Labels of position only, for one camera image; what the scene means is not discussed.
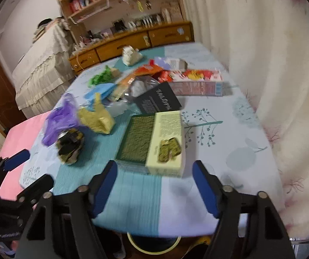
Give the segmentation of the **purple tissue plastic bag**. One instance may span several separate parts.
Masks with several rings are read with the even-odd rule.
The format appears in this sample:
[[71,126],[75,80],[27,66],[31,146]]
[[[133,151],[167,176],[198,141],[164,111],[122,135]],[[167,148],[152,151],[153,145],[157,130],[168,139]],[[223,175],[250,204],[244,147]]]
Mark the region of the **purple tissue plastic bag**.
[[51,111],[46,118],[46,127],[43,145],[49,147],[54,144],[61,132],[75,128],[80,125],[77,116],[77,104],[72,94],[64,94],[62,105]]

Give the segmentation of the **green yellow cardboard box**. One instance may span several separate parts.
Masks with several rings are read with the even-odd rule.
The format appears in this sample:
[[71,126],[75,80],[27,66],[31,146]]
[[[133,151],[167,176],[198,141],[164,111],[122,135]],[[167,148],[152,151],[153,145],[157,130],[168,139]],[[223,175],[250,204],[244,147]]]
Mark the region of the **green yellow cardboard box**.
[[182,177],[185,146],[181,112],[132,116],[115,160],[125,171]]

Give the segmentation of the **clear plastic bag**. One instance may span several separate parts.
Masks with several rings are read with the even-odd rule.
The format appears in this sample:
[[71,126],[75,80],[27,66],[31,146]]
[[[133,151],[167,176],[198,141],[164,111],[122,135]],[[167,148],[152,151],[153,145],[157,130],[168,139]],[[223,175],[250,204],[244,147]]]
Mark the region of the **clear plastic bag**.
[[112,117],[122,115],[128,109],[135,107],[135,100],[145,92],[159,85],[159,82],[150,76],[131,76],[118,83],[108,100],[111,104],[107,107]]

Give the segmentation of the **blue face mask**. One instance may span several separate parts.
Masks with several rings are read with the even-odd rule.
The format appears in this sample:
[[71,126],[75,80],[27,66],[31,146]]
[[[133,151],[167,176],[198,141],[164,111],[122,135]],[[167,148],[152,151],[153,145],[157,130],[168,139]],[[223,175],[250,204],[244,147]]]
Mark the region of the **blue face mask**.
[[101,96],[101,100],[104,100],[113,92],[115,88],[116,84],[114,83],[98,84],[84,95],[84,99],[92,102],[95,99],[95,94],[98,93]]

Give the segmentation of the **green paper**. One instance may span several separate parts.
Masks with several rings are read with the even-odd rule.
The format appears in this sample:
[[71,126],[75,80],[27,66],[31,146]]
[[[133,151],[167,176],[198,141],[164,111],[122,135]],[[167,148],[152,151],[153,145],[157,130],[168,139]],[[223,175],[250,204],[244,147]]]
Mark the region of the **green paper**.
[[94,75],[92,78],[90,78],[88,82],[88,86],[96,86],[99,84],[105,84],[109,83],[113,80],[112,70],[111,67],[105,66],[104,70],[100,74]]

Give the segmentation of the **orange foil snack bag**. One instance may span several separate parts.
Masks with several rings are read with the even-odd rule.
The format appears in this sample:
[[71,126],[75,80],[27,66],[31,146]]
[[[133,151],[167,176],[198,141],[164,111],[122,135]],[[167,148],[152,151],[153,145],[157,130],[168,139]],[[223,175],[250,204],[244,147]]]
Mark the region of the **orange foil snack bag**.
[[134,80],[142,76],[153,76],[161,71],[163,71],[163,69],[155,64],[146,64],[138,67],[117,83],[116,88],[113,90],[109,99],[111,101],[118,101]]

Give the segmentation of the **red cardboard piece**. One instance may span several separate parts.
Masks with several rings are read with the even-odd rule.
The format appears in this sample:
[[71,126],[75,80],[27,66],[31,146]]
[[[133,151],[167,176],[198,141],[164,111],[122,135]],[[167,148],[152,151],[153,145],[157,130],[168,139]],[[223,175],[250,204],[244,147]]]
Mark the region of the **red cardboard piece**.
[[159,83],[172,82],[172,76],[170,75],[171,66],[165,62],[162,58],[155,58],[149,60],[149,66],[151,67],[149,75]]

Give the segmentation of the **red pink milk carton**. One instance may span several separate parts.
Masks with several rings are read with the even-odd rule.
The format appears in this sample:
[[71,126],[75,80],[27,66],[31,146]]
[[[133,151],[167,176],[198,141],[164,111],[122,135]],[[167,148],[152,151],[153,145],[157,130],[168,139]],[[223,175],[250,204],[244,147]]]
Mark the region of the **red pink milk carton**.
[[175,95],[222,96],[224,80],[217,69],[187,69],[171,71],[168,80]]

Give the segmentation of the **white paper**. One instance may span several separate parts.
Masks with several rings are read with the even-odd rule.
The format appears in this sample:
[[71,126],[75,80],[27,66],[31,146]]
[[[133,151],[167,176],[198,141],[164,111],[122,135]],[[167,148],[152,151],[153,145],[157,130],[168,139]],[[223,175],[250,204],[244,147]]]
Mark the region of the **white paper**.
[[143,54],[138,49],[134,49],[132,46],[125,46],[122,50],[122,62],[124,65],[130,67],[143,59]]

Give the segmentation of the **purple white carton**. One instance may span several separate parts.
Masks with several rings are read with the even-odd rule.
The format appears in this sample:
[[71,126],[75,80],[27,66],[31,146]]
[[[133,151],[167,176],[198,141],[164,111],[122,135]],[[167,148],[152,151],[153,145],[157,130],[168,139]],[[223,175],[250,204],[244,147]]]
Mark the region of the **purple white carton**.
[[188,63],[180,58],[155,57],[154,63],[168,71],[186,71],[188,68]]

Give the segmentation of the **round blue trash bin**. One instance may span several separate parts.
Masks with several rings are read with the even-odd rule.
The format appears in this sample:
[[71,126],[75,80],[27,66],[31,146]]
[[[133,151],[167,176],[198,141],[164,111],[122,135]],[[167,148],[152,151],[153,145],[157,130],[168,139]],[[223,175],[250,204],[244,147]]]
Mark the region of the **round blue trash bin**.
[[177,247],[181,237],[160,238],[145,237],[127,233],[127,237],[131,245],[139,252],[151,256],[159,256],[166,254]]

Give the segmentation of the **patterned blue white tablecloth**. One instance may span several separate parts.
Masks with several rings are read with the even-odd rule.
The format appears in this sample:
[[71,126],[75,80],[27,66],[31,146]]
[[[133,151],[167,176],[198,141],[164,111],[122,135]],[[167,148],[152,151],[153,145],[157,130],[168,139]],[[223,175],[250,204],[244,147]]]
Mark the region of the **patterned blue white tablecloth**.
[[202,161],[210,174],[237,191],[268,194],[275,208],[285,206],[271,145],[249,101],[230,74],[201,43],[152,49],[151,55],[180,58],[190,69],[220,71],[225,82],[222,96],[181,96],[182,110],[160,121],[155,143],[146,148],[141,134],[127,142],[130,156],[144,155],[162,167],[160,143],[177,137],[182,153],[169,163],[184,162],[180,177],[160,176],[144,167],[131,171],[118,162],[118,175],[98,226],[142,236],[199,236],[211,234],[217,220],[207,212],[193,180],[192,166]]

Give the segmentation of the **tan crumpled paper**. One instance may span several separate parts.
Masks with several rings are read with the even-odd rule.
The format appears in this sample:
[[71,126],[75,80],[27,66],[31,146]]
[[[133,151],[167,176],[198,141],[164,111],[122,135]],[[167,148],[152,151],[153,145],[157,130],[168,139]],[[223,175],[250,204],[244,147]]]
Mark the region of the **tan crumpled paper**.
[[118,78],[121,75],[121,72],[117,68],[110,68],[112,78]]

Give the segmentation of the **wooden bookshelf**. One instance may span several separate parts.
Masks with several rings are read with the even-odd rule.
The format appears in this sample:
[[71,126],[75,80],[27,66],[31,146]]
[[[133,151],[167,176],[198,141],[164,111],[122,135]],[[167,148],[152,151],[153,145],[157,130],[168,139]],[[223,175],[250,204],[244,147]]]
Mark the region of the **wooden bookshelf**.
[[185,20],[183,0],[58,0],[76,43],[140,24]]

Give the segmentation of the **wooden drawer cabinet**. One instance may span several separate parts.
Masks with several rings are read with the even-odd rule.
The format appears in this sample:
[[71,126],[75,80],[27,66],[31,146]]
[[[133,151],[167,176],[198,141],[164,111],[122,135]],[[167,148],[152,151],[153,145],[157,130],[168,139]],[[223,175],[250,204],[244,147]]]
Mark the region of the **wooden drawer cabinet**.
[[190,21],[163,23],[137,30],[116,34],[116,36],[88,45],[69,58],[73,72],[79,75],[86,68],[122,55],[125,46],[144,50],[170,44],[194,41],[193,24]]

